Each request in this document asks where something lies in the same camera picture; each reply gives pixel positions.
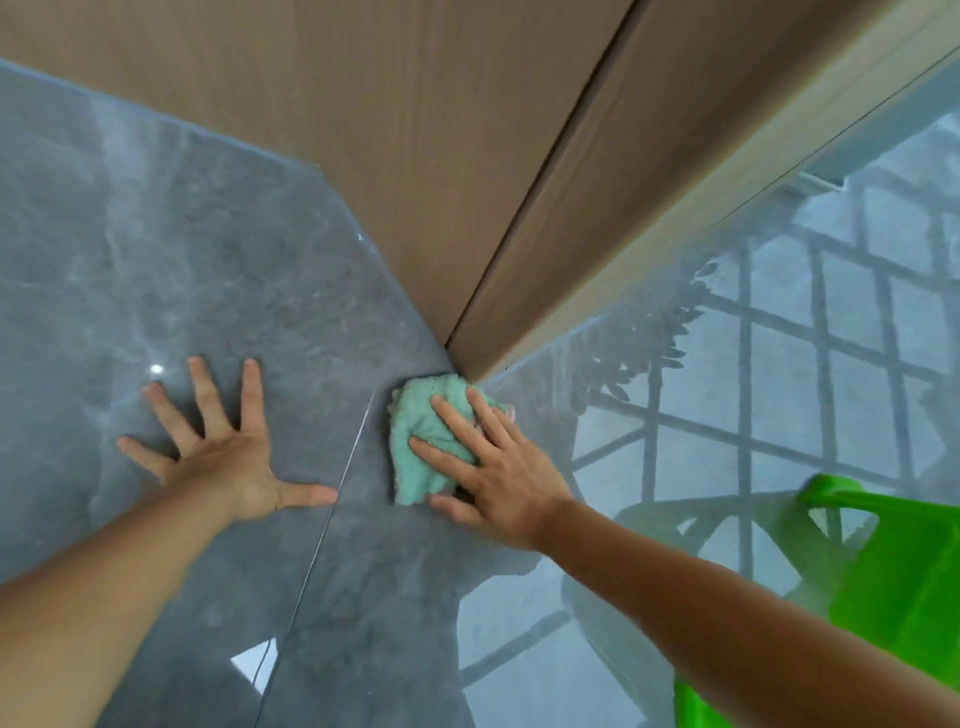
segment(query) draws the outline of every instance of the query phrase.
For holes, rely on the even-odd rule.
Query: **person's left arm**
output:
[[[132,438],[117,445],[157,475],[152,498],[0,586],[0,723],[92,726],[187,569],[220,531],[291,506],[332,503],[336,491],[276,479],[255,361],[244,364],[241,425],[229,423],[204,361],[189,360],[204,437],[162,385],[144,397],[180,459]]]

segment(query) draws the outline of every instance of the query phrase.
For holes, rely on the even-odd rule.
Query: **person's left hand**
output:
[[[191,356],[187,364],[204,418],[204,437],[170,402],[163,385],[153,382],[144,387],[144,399],[173,438],[180,459],[161,455],[126,436],[117,440],[121,452],[156,475],[162,486],[227,489],[236,521],[252,521],[292,506],[328,505],[337,499],[333,488],[284,483],[271,471],[263,385],[253,359],[244,362],[239,430],[228,421],[203,358]]]

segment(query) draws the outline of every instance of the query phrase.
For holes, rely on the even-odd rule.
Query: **green plastic object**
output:
[[[830,605],[830,621],[960,690],[960,508],[867,493],[855,480],[825,474],[797,500],[879,518]],[[681,681],[674,699],[678,728],[730,725]]]
[[[467,381],[461,376],[422,376],[410,379],[394,391],[390,405],[390,455],[394,461],[395,502],[398,505],[419,503],[429,493],[450,488],[453,481],[420,460],[410,449],[410,436],[430,443],[434,448],[450,452],[468,463],[476,462],[473,453],[462,445],[433,411],[430,398],[440,395],[461,415],[473,421],[473,408],[467,400]],[[491,400],[491,407],[510,410]]]

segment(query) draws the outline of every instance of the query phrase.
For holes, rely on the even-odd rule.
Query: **floor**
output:
[[[625,619],[391,504],[389,393],[450,364],[317,170],[9,68],[0,100],[0,579],[155,487],[112,442],[161,442],[137,392],[186,402],[188,354],[234,394],[259,357],[277,473],[341,493],[220,537],[101,726],[672,725]],[[811,473],[960,503],[958,279],[952,115],[843,193],[767,196],[487,389],[593,507],[822,609],[771,525]]]

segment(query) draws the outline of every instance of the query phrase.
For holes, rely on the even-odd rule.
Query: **hand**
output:
[[[117,447],[134,463],[143,466],[167,488],[224,488],[231,495],[231,517],[253,521],[281,508],[328,505],[337,492],[324,485],[294,485],[276,479],[270,470],[270,438],[263,415],[263,385],[260,367],[247,359],[243,367],[240,397],[240,429],[227,420],[220,395],[199,356],[187,359],[197,406],[204,418],[204,437],[198,435],[167,398],[159,382],[143,389],[144,399],[156,412],[164,429],[180,451],[180,459],[166,457],[121,437]]]
[[[540,533],[558,506],[573,500],[564,477],[540,448],[527,440],[510,418],[491,408],[476,389],[467,399],[486,437],[441,397],[433,408],[456,438],[479,459],[479,465],[410,438],[422,460],[453,478],[472,495],[476,505],[452,496],[432,496],[430,505],[458,523],[513,548],[539,550]]]

